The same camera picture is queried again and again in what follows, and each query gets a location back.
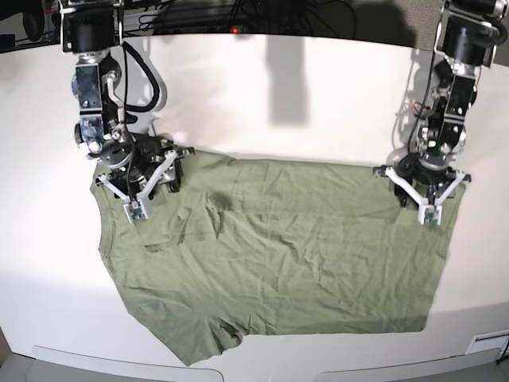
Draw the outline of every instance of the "metal bracket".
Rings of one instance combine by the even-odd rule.
[[[112,131],[111,135],[113,139],[123,142],[125,140],[124,128],[126,126],[126,111],[124,109],[124,102],[115,94],[115,80],[116,74],[109,73],[106,79],[108,97],[117,105],[117,119],[119,120],[119,124]]]
[[[143,190],[136,194],[136,197],[133,201],[120,189],[112,185],[106,174],[99,175],[98,179],[112,193],[122,199],[124,202],[123,208],[130,223],[133,223],[135,220],[148,219],[149,216],[152,215],[153,211],[152,205],[150,204],[149,195],[163,176],[164,172],[173,165],[177,159],[177,156],[178,155],[175,150],[165,152],[165,160],[155,169]]]
[[[67,18],[70,14],[79,12],[80,10],[91,9],[94,6],[111,6],[116,11],[114,16],[116,17],[117,26],[119,29],[119,35],[116,37],[115,46],[120,46],[123,43],[123,18],[124,18],[124,0],[58,0],[60,5],[60,47],[62,53],[72,53],[72,46],[70,41],[67,39],[67,34],[64,31],[64,27],[67,25]]]
[[[461,10],[451,9],[450,3],[447,1],[444,1],[442,4],[442,7],[441,7],[440,19],[439,19],[438,25],[437,25],[437,32],[435,33],[435,42],[433,44],[433,51],[439,56],[446,57],[445,52],[443,50],[440,50],[438,47],[438,42],[441,39],[442,22],[444,20],[445,15],[447,15],[448,18],[451,15],[457,16],[459,18],[463,18],[464,20],[473,22],[477,25],[482,25],[488,29],[491,29],[493,32],[498,32],[498,29],[495,26],[493,26],[490,22],[485,21],[485,20],[480,20],[479,18],[474,18],[474,17],[470,16],[468,13],[461,11]],[[491,48],[489,50],[488,54],[491,59],[490,59],[489,65],[486,65],[486,66],[488,68],[490,68],[493,64],[493,61],[495,60],[496,46]]]
[[[394,167],[387,167],[381,175],[391,179],[396,185],[400,186],[405,192],[412,198],[419,206],[418,220],[421,224],[435,224],[440,225],[442,218],[442,204],[445,199],[453,193],[454,189],[464,180],[466,174],[457,171],[456,178],[449,185],[447,189],[435,200],[433,204],[430,204],[427,198],[423,197],[412,185],[404,178],[399,177],[396,174]]]

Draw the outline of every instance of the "green t-shirt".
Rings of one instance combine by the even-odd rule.
[[[100,252],[127,310],[185,364],[243,335],[424,328],[464,187],[440,227],[371,169],[196,153],[179,193],[129,224],[92,186]]]

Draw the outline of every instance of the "cable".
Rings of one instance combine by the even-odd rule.
[[[509,354],[507,354],[507,349],[509,349],[509,339],[507,340],[506,348],[503,350],[502,356],[498,360],[496,360],[496,364],[500,364],[501,362],[509,358]]]
[[[352,32],[352,37],[350,37],[350,39],[351,40],[355,40],[356,39],[356,36],[357,36],[357,13],[356,13],[356,10],[354,9],[354,7],[351,4],[349,4],[349,3],[347,3],[347,2],[345,2],[343,0],[328,0],[327,2],[317,2],[316,0],[311,0],[311,1],[312,1],[313,5],[315,6],[315,8],[320,7],[320,6],[327,6],[327,5],[333,4],[333,3],[339,3],[339,4],[342,4],[343,6],[346,6],[348,8],[348,10],[350,11],[350,14],[352,15],[352,24],[353,24],[352,28],[353,28],[353,32]],[[315,16],[315,18],[318,18],[319,21],[322,24],[324,24],[327,28],[332,29],[330,27],[330,25],[328,25],[327,23],[324,22],[323,19],[319,18],[315,14],[314,14],[314,16]]]
[[[311,26],[311,23],[309,22],[309,19],[307,18],[307,16],[305,14],[302,15],[302,17],[299,19],[299,22],[301,23],[302,28],[305,30],[305,32],[307,32],[307,34],[309,36],[315,37],[315,33],[313,32],[313,27]]]
[[[320,16],[318,16],[316,13],[314,13],[312,10],[308,10],[308,13],[311,14],[312,16],[314,16],[319,22],[321,22],[325,27],[327,27],[328,30],[330,30],[332,32],[332,34],[334,36],[336,36],[337,38],[341,38],[339,34],[336,33],[336,31],[329,25],[325,22],[325,20],[323,18],[321,18]]]
[[[435,32],[435,38],[434,38],[435,41],[437,40],[437,37],[438,37],[438,25],[437,25],[437,30]],[[428,99],[429,88],[431,87],[431,77],[433,76],[433,66],[434,66],[434,64],[435,64],[435,49],[433,49],[433,51],[431,53],[431,62],[429,63],[428,83],[426,84],[426,90],[424,92],[424,98],[423,98],[422,103],[421,103],[421,108],[419,110],[419,115],[415,119],[414,126],[412,127],[412,131],[410,132],[410,137],[408,137],[408,142],[406,143],[406,152],[408,154],[410,154],[410,145],[412,143],[412,137],[414,136],[415,131],[417,130],[417,128],[419,126],[419,121],[422,119],[422,112],[425,109],[426,100]]]
[[[256,14],[250,14],[248,13],[244,6],[246,5],[246,3],[250,3],[251,5],[251,8],[253,8],[253,10],[255,11]],[[252,17],[252,18],[256,18],[256,21],[258,22],[258,26],[259,26],[259,22],[261,20],[264,20],[265,22],[268,23],[268,26],[269,26],[269,29],[270,29],[270,24],[275,24],[277,26],[279,26],[280,28],[288,28],[289,27],[289,24],[286,23],[286,24],[283,24],[281,23],[280,21],[276,21],[272,18],[270,18],[268,15],[266,14],[261,14],[259,11],[258,11],[258,7],[257,7],[257,2],[256,0],[245,0],[244,3],[240,6],[240,10],[242,10],[242,12],[249,16],[249,17]]]
[[[59,41],[40,41],[40,42],[33,42],[31,44],[21,44],[12,46],[9,48],[0,48],[0,53],[8,53],[8,52],[18,52],[20,50],[25,49],[31,49],[31,48],[40,48],[43,46],[50,46],[50,45],[58,45]]]
[[[419,111],[421,110],[421,103],[418,102],[418,101],[414,101],[411,106],[410,106],[410,110],[412,111],[412,114],[417,117],[419,115]]]
[[[46,36],[46,35],[48,35],[48,34],[55,33],[55,32],[56,32],[56,30],[52,30],[51,32],[45,32],[45,33],[43,33],[43,34],[41,35],[41,38],[42,38],[43,36]],[[20,39],[20,40],[16,40],[14,43],[15,43],[15,44],[17,44],[18,42],[28,41],[28,40],[30,40],[30,39],[29,39],[29,38],[22,38],[22,39]]]
[[[155,108],[157,105],[157,102],[159,101],[159,96],[161,94],[161,89],[159,88],[159,83],[157,82],[157,79],[155,75],[150,71],[150,68],[143,60],[142,56],[138,51],[133,48],[128,42],[124,41],[122,43],[122,47],[124,49],[124,53],[127,51],[136,61],[136,63],[140,66],[140,68],[143,70],[143,72],[146,74],[147,78],[149,79],[150,84],[152,85],[153,89],[153,95],[150,102],[147,103],[145,106],[138,106],[138,105],[126,105],[126,111],[133,111],[135,113],[146,113],[148,111],[151,111]]]
[[[235,0],[233,7],[231,8],[230,17],[228,18],[228,26],[232,27],[232,23],[235,24],[237,20],[237,15],[239,14],[239,10],[241,9],[242,3],[241,0]]]
[[[137,32],[137,30],[136,31],[124,30],[123,34],[125,34],[128,37],[140,37],[139,34],[134,34],[134,32]]]
[[[138,18],[138,31],[146,32],[151,29],[155,29],[154,25],[156,24],[164,24],[166,16],[169,12],[169,6],[171,6],[173,3],[175,3],[176,0],[168,0],[167,2],[163,2],[159,4],[159,9],[156,6],[156,10],[162,10],[166,7],[166,10],[163,14],[158,14],[155,18],[153,18],[153,15],[150,14],[143,14]],[[150,21],[142,21],[143,18],[152,18]]]
[[[129,74],[128,74],[128,68],[127,68],[127,49],[126,49],[126,42],[124,41],[123,44],[122,44],[122,50],[123,50],[123,53],[124,53],[124,86],[125,86],[125,89],[124,89],[124,120],[122,121],[123,122],[123,125],[124,125],[124,130],[127,132],[127,135],[129,136],[129,140],[130,140],[130,144],[131,144],[131,155],[130,155],[130,160],[129,160],[129,165],[127,166],[127,193],[129,194],[129,198],[131,199],[131,201],[135,200],[136,197],[130,187],[130,169],[131,167],[133,166],[133,161],[134,161],[134,156],[136,155],[136,146],[134,144],[134,137],[133,135],[130,133],[129,129],[127,129],[127,124],[126,124],[126,113],[127,113],[127,89],[129,87]]]
[[[474,44],[484,48],[491,49],[494,46],[501,45],[507,40],[507,28],[502,24],[500,20],[489,20],[493,26],[497,28],[499,31],[499,35],[496,37],[493,36],[483,36],[476,37],[474,39]]]

